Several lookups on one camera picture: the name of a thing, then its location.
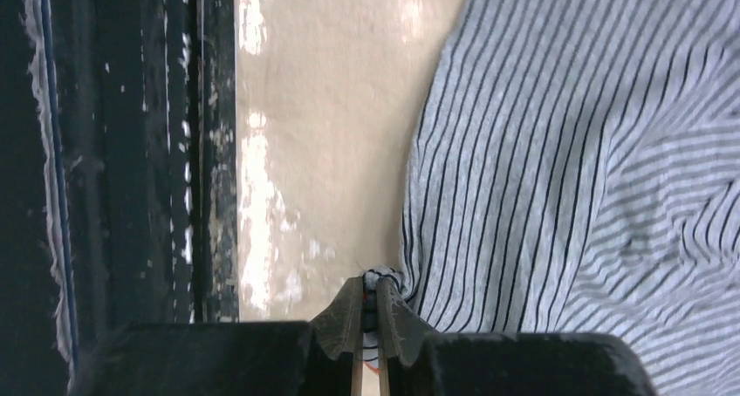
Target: dark edge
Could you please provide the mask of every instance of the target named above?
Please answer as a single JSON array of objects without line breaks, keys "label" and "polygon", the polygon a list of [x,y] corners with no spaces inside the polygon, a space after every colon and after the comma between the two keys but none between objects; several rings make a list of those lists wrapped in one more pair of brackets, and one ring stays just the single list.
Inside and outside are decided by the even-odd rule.
[{"label": "dark edge", "polygon": [[193,211],[193,174],[197,172],[197,124],[193,122],[193,112],[197,113],[198,92],[192,95],[192,85],[197,73],[193,73],[193,61],[197,51],[192,52],[195,32],[192,25],[196,16],[191,15],[190,0],[164,0],[167,23],[164,27],[166,43],[165,66],[168,95],[169,166],[171,168],[171,211],[172,237],[172,283],[174,293],[174,321],[188,322],[195,317],[193,289],[193,261],[197,259],[194,246],[194,229],[198,225],[198,211]]},{"label": "dark edge", "polygon": [[66,211],[62,232],[67,271],[75,365],[84,363],[98,338],[113,322],[109,281],[109,214],[104,121],[100,112],[94,0],[46,0],[45,40],[60,207]]},{"label": "dark edge", "polygon": [[[72,267],[70,313],[82,366],[118,326],[188,322],[192,314],[191,270],[173,265],[183,260],[185,229],[197,222],[184,206],[184,170],[193,150],[170,153],[167,140],[168,103],[178,123],[192,123],[197,113],[188,108],[198,103],[197,80],[185,79],[197,64],[178,63],[182,34],[196,25],[195,9],[167,0],[165,34],[165,1],[48,0],[44,25],[47,54],[53,54],[50,83],[57,87],[51,95],[64,177],[59,193],[68,210],[62,216]],[[180,124],[173,128],[180,129],[171,130],[170,139],[179,152],[177,136],[184,134]]]},{"label": "dark edge", "polygon": [[202,269],[204,318],[235,322],[236,95],[234,0],[200,0],[202,11]]},{"label": "dark edge", "polygon": [[55,263],[63,264],[63,255],[60,236],[50,237],[47,225],[47,213],[55,222],[59,217],[47,207],[58,202],[58,190],[57,178],[50,182],[53,172],[47,170],[55,162],[49,160],[48,40],[41,15],[41,0],[0,0],[0,393],[8,395],[64,394],[71,367],[70,328],[58,328],[68,317],[55,316],[60,300],[67,299],[57,282],[64,278],[57,277],[59,267],[50,272]]}]

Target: peeling paint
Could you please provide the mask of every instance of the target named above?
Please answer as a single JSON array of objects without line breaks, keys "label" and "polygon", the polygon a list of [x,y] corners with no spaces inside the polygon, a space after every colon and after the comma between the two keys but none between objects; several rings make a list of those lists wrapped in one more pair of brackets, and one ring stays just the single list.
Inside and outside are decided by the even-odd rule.
[{"label": "peeling paint", "polygon": [[51,276],[59,286],[57,308],[54,311],[54,319],[57,327],[56,347],[62,358],[66,361],[69,369],[70,383],[74,374],[73,336],[71,313],[67,296],[68,288],[67,273],[64,263],[64,244],[62,239],[62,220],[60,210],[60,199],[58,196],[57,170],[54,165],[55,150],[53,146],[53,131],[51,127],[51,104],[49,98],[49,75],[46,72],[46,57],[43,41],[43,30],[41,28],[41,0],[24,1],[24,27],[26,34],[34,49],[33,60],[29,64],[28,73],[31,75],[31,90],[38,102],[38,123],[41,129],[41,141],[44,147],[46,161],[44,162],[44,178],[46,193],[46,235],[49,241],[49,252],[51,254]]},{"label": "peeling paint", "polygon": [[[234,145],[233,129],[219,126],[216,129],[208,131],[208,139],[213,144],[215,155],[218,160],[233,159],[230,158],[229,150]],[[223,289],[225,286],[236,285],[234,267],[236,267],[236,231],[234,231],[230,220],[236,219],[237,205],[235,201],[226,200],[224,206],[219,192],[230,190],[236,196],[236,180],[229,178],[229,168],[225,165],[217,165],[211,168],[209,190],[209,214],[208,214],[208,232],[209,248],[211,250],[213,284],[215,294],[228,296],[230,293]],[[238,319],[237,302],[234,306],[227,306],[214,313],[215,317],[222,322],[234,322]]]}]

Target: shiny floor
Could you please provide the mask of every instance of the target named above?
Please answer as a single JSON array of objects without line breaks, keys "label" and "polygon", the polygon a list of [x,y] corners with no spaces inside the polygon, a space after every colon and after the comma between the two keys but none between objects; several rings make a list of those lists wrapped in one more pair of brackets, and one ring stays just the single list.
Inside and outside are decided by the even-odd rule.
[{"label": "shiny floor", "polygon": [[309,319],[395,265],[408,141],[463,1],[235,0],[241,319]]}]

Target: scratched black surface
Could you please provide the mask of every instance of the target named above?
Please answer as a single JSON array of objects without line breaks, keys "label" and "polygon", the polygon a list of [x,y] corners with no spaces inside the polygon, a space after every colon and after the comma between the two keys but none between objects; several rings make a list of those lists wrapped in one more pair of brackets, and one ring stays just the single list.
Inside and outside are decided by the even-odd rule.
[{"label": "scratched black surface", "polygon": [[177,69],[184,9],[182,0],[51,0],[81,361],[118,326],[190,317],[189,156],[176,147],[190,101]]},{"label": "scratched black surface", "polygon": [[307,322],[140,324],[94,354],[72,396],[344,395],[353,358],[329,359]]},{"label": "scratched black surface", "polygon": [[67,365],[54,348],[59,287],[49,274],[45,154],[23,14],[23,0],[0,0],[0,393],[63,394]]},{"label": "scratched black surface", "polygon": [[202,255],[204,312],[238,320],[234,0],[202,0]]},{"label": "scratched black surface", "polygon": [[634,353],[592,334],[434,334],[402,375],[391,394],[657,394]]}]

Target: gray striped shirt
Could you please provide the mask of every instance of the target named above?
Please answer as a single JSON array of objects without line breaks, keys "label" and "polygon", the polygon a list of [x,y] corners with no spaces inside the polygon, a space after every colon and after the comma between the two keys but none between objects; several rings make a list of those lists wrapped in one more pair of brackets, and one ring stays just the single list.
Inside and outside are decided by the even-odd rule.
[{"label": "gray striped shirt", "polygon": [[368,285],[439,331],[611,333],[661,393],[740,394],[738,3],[468,0],[401,269]]}]

